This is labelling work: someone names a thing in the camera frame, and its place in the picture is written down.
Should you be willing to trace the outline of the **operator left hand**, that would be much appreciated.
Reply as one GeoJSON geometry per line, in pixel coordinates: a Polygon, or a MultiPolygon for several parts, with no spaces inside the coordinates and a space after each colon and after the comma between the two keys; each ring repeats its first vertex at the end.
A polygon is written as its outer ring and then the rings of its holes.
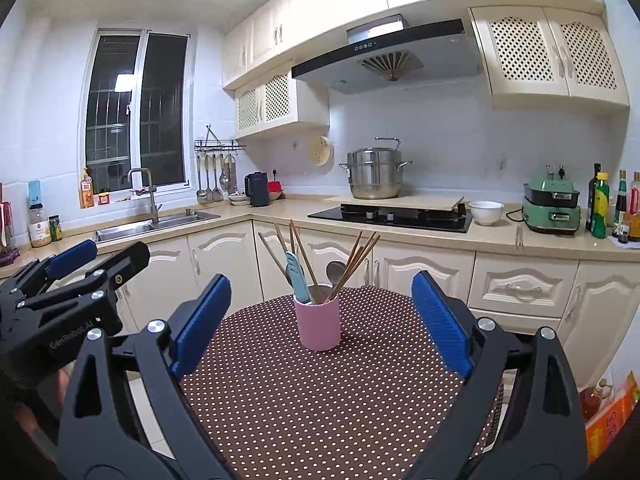
{"type": "Polygon", "coordinates": [[[70,374],[61,368],[32,390],[20,390],[13,418],[51,463],[58,460],[58,430],[70,374]]]}

